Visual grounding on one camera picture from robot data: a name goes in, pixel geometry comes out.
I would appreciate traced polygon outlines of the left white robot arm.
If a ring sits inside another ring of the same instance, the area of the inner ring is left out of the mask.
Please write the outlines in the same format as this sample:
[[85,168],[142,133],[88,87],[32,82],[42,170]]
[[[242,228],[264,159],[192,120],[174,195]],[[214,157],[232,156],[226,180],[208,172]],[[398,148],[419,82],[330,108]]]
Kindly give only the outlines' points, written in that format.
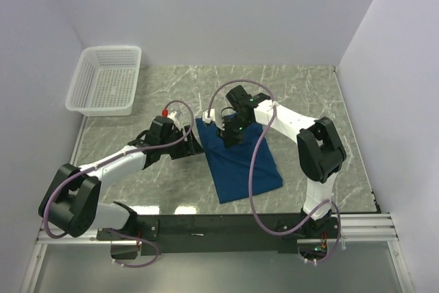
[[92,226],[111,228],[121,239],[130,239],[139,231],[137,212],[121,202],[100,203],[100,193],[164,154],[176,160],[203,153],[192,128],[179,128],[172,117],[159,115],[120,151],[92,164],[62,165],[38,208],[44,225],[53,224],[72,237]]

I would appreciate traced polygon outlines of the blue printed t-shirt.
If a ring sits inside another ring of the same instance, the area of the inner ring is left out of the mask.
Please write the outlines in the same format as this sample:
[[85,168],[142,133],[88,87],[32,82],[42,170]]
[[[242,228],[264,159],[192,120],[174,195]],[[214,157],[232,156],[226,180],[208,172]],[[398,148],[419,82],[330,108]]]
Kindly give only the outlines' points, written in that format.
[[[248,197],[248,176],[254,147],[263,126],[252,124],[244,130],[244,142],[230,148],[217,136],[215,125],[206,126],[195,120],[204,153],[221,204]],[[252,193],[263,194],[283,186],[274,157],[264,139],[259,146],[252,177]]]

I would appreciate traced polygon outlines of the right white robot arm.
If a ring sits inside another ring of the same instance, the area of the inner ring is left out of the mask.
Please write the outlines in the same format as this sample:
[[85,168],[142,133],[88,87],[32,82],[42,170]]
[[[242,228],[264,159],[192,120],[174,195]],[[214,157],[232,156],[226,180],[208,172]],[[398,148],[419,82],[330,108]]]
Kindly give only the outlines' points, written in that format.
[[291,235],[299,229],[308,237],[319,236],[331,210],[336,208],[332,200],[333,185],[346,160],[346,151],[334,123],[328,117],[315,119],[280,105],[270,89],[252,96],[243,88],[242,80],[234,83],[236,87],[226,98],[235,116],[226,121],[220,112],[209,106],[203,114],[204,123],[217,126],[225,146],[234,144],[251,124],[263,125],[264,133],[275,129],[297,145],[300,168],[307,177],[307,193],[302,206],[305,216],[298,224],[283,232],[273,231],[262,223],[252,205],[254,219],[263,231],[273,236]]

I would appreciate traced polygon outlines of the white perforated plastic basket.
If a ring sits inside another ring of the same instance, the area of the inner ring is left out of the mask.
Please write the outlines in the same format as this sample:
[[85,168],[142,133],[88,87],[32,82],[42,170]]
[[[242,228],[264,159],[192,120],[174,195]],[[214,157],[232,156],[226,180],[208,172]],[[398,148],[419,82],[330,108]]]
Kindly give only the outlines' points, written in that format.
[[137,46],[84,49],[64,103],[87,117],[127,116],[132,112],[142,51]]

